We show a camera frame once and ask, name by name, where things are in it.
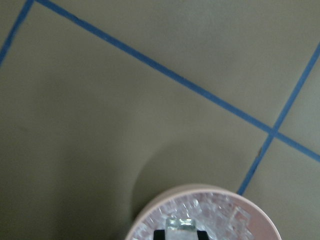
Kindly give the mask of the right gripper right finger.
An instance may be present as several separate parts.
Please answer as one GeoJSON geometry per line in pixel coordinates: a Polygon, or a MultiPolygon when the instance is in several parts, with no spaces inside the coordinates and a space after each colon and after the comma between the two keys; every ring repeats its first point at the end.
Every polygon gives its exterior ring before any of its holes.
{"type": "Polygon", "coordinates": [[[198,230],[197,232],[197,239],[198,240],[209,240],[208,233],[204,230],[198,230]]]}

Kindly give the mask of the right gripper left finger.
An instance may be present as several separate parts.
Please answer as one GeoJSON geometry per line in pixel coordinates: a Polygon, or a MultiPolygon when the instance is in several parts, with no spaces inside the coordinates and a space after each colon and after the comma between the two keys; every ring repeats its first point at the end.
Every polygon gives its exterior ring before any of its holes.
{"type": "Polygon", "coordinates": [[[164,229],[156,229],[153,232],[153,240],[166,240],[166,232],[164,229]]]}

